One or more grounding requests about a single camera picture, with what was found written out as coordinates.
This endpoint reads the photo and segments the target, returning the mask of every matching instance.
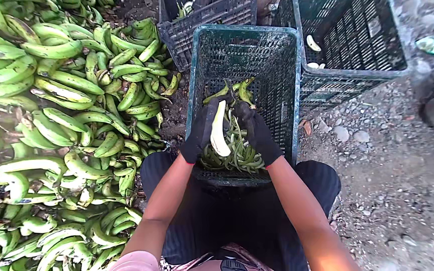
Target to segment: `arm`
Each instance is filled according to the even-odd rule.
[[[160,259],[168,225],[182,202],[192,168],[193,164],[187,163],[179,154],[155,188],[142,221],[128,241],[122,256],[132,251],[145,250]]]
[[[331,230],[319,202],[283,157],[261,115],[246,103],[236,114],[247,129],[246,139],[261,154],[282,207],[298,233],[312,271],[358,270],[339,237]]]
[[[143,250],[160,260],[167,228],[182,202],[193,165],[210,141],[212,121],[218,104],[219,101],[214,98],[196,115],[189,137],[180,148],[177,159],[153,191],[142,221],[128,241],[122,256]]]
[[[329,227],[319,202],[283,156],[267,168],[282,207],[298,233],[313,271],[359,270]]]

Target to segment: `gloved hand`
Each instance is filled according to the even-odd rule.
[[[245,139],[249,141],[249,144],[256,152],[261,154],[266,166],[274,163],[277,158],[284,155],[279,145],[274,142],[269,127],[267,127],[262,116],[257,114],[255,110],[250,109],[248,103],[239,102],[233,113],[239,118],[240,128],[247,129]]]
[[[212,122],[214,121],[218,107],[219,100],[213,98],[195,116],[189,138],[180,147],[180,153],[187,163],[195,164],[203,148],[209,144]]]

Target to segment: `person's left hand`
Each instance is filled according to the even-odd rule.
[[[189,138],[180,147],[180,153],[187,163],[195,164],[203,148],[209,144],[212,122],[218,107],[219,100],[213,98],[195,116]]]

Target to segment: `crate handle hole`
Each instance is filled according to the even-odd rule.
[[[259,46],[258,39],[241,39],[233,38],[229,46],[239,46],[239,47],[257,47]]]

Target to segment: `plastic crate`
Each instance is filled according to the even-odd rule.
[[[187,137],[202,101],[224,87],[255,76],[249,89],[274,141],[291,164],[297,163],[301,37],[292,28],[203,25],[193,35]],[[218,185],[255,186],[269,175],[209,171],[194,167],[192,175]]]
[[[301,108],[332,108],[407,75],[396,21],[389,0],[281,0],[272,25],[303,37]],[[308,35],[321,52],[307,46]],[[313,69],[311,62],[326,67]]]
[[[172,20],[178,15],[177,2],[159,0],[159,5],[160,22],[157,28],[160,39],[167,44],[179,71],[190,68],[192,35],[196,27],[202,24],[256,24],[256,0],[198,0],[192,13],[175,21]]]

